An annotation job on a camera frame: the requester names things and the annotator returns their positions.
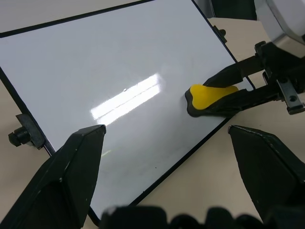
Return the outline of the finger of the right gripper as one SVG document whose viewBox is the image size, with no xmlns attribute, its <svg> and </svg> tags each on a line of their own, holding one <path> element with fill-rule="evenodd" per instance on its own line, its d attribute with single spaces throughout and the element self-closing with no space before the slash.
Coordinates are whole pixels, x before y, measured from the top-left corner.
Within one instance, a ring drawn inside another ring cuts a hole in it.
<svg viewBox="0 0 305 229">
<path fill-rule="evenodd" d="M 276 85 L 265 85 L 252 91 L 242 89 L 210 105 L 208 114 L 233 117 L 241 111 L 278 99 L 280 99 L 280 89 Z"/>
<path fill-rule="evenodd" d="M 225 67 L 209 78 L 203 85 L 215 88 L 226 88 L 242 82 L 245 77 L 262 71 L 263 69 L 260 58 L 252 56 Z"/>
</svg>

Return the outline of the black-framed tabletop whiteboard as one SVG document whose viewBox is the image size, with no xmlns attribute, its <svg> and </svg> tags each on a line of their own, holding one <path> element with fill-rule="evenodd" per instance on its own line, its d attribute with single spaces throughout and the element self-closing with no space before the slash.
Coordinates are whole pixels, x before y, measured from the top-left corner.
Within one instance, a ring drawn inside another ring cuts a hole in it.
<svg viewBox="0 0 305 229">
<path fill-rule="evenodd" d="M 92 215 L 137 204 L 226 124 L 185 92 L 236 59 L 192 0 L 151 0 L 0 35 L 0 68 L 50 152 L 106 126 Z"/>
</svg>

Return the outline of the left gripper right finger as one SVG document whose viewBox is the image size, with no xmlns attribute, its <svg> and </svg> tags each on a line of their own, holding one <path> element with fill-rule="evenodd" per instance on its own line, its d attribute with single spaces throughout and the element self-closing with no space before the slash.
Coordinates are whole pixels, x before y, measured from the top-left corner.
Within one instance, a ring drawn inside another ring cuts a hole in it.
<svg viewBox="0 0 305 229">
<path fill-rule="evenodd" d="M 305 229 L 305 163 L 277 136 L 228 128 L 244 186 L 266 229 Z"/>
</svg>

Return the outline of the yellow and black eraser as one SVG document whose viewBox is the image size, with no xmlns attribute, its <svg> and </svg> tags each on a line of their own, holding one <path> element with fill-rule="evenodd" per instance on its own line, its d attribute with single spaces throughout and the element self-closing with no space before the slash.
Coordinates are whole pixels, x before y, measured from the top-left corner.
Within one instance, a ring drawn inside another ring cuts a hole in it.
<svg viewBox="0 0 305 229">
<path fill-rule="evenodd" d="M 212 105 L 225 96 L 238 91 L 236 86 L 216 88 L 193 84 L 184 94 L 187 102 L 187 113 L 191 117 L 222 116 L 213 111 Z"/>
</svg>

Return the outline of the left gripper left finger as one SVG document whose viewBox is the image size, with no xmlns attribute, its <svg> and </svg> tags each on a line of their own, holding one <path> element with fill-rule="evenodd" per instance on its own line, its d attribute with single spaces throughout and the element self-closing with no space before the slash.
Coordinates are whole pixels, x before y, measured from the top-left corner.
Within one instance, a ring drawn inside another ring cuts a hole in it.
<svg viewBox="0 0 305 229">
<path fill-rule="evenodd" d="M 95 191 L 106 127 L 73 133 L 36 172 L 0 229 L 81 229 Z"/>
</svg>

